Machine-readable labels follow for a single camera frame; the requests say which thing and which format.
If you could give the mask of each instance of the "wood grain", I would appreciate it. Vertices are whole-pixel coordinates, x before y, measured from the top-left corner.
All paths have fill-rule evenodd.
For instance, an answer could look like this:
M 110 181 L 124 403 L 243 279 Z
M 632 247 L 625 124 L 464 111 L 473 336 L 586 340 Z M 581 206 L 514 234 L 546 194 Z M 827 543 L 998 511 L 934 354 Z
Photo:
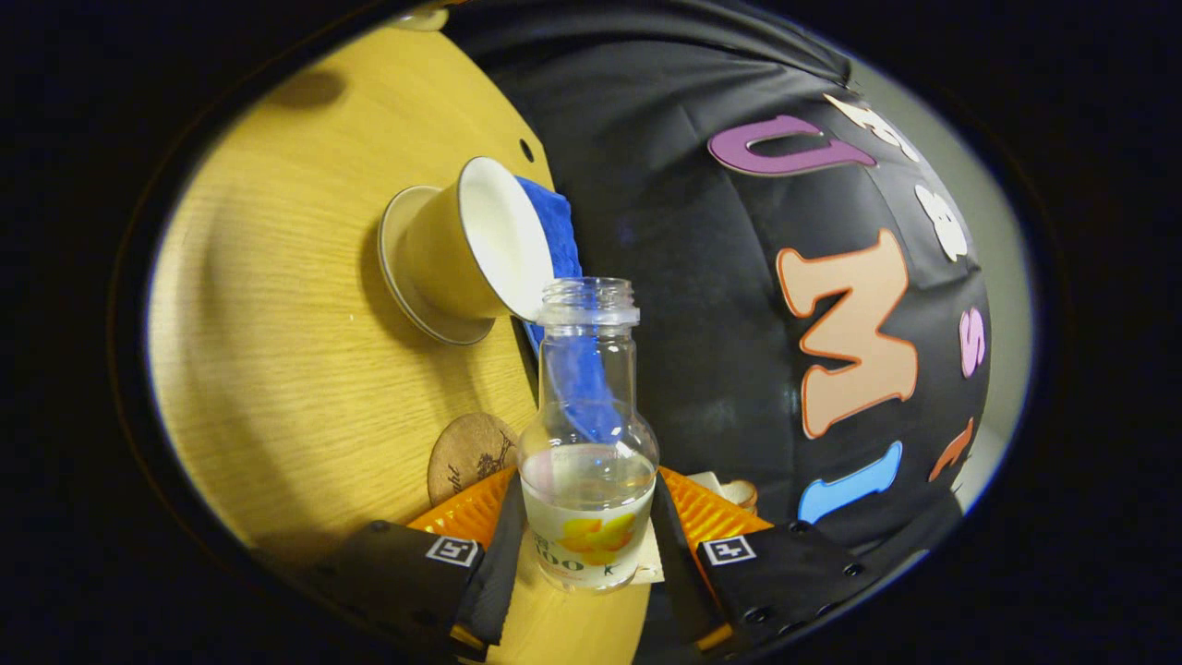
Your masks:
M 390 197 L 478 155 L 553 187 L 537 136 L 462 52 L 383 27 L 255 104 L 194 174 L 160 248 L 148 361 L 181 464 L 248 547 L 304 567 L 371 520 L 407 523 L 430 508 L 449 423 L 533 418 L 508 318 L 441 345 L 378 268 Z M 525 561 L 492 663 L 631 659 L 647 587 L 576 599 Z

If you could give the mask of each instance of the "bottle neck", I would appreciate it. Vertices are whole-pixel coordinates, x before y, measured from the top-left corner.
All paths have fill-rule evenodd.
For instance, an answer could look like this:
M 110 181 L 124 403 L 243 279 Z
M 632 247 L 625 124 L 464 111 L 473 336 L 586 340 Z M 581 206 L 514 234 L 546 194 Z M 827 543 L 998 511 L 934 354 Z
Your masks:
M 618 402 L 636 408 L 631 325 L 547 325 L 539 371 L 541 406 Z

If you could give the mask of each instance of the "cup saucer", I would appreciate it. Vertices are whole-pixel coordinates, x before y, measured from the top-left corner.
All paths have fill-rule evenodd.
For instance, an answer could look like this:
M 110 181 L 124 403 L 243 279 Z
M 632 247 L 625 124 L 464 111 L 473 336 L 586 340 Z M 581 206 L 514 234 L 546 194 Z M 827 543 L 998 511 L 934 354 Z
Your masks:
M 378 260 L 385 285 L 402 311 L 428 335 L 447 345 L 468 346 L 485 339 L 495 318 L 463 318 L 446 312 L 423 296 L 415 287 L 402 259 L 407 228 L 418 210 L 440 191 L 439 187 L 418 184 L 398 191 L 385 207 L 377 229 Z

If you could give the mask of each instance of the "black fabric backdrop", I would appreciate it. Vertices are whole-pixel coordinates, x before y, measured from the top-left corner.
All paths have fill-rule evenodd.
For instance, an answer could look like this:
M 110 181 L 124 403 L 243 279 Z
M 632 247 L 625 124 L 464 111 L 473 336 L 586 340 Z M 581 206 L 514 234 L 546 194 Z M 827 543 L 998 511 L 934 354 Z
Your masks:
M 890 489 L 824 516 L 819 528 L 864 548 L 943 510 L 937 504 L 955 506 L 950 485 L 967 454 L 934 483 L 928 474 L 969 418 L 981 423 L 988 363 L 972 380 L 961 376 L 956 330 L 969 306 L 988 321 L 985 282 L 972 240 L 955 262 L 936 242 L 914 187 L 952 196 L 930 165 L 823 97 L 855 98 L 845 89 L 849 63 L 739 4 L 551 1 L 532 17 L 504 5 L 461 7 L 447 33 L 546 146 L 556 189 L 571 201 L 584 272 L 632 280 L 642 311 L 634 331 L 638 409 L 661 442 L 662 464 L 754 482 L 760 516 L 780 524 L 795 520 L 808 483 L 852 474 L 902 441 Z M 760 177 L 730 171 L 707 151 L 712 136 L 778 115 L 820 128 L 878 165 Z M 788 141 L 790 149 L 818 143 Z M 812 365 L 845 364 L 804 354 L 799 340 L 836 298 L 807 318 L 792 315 L 777 253 L 864 249 L 879 228 L 907 260 L 910 287 L 882 331 L 917 347 L 915 395 L 810 442 L 801 377 Z

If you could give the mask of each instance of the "cup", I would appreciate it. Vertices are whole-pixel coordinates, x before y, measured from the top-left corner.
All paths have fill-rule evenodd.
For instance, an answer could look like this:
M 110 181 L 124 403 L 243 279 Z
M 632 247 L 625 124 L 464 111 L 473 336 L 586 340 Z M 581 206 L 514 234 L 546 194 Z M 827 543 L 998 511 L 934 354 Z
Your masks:
M 408 276 L 431 305 L 465 319 L 541 311 L 554 276 L 550 245 L 521 183 L 491 157 L 475 157 L 430 196 L 405 229 Z

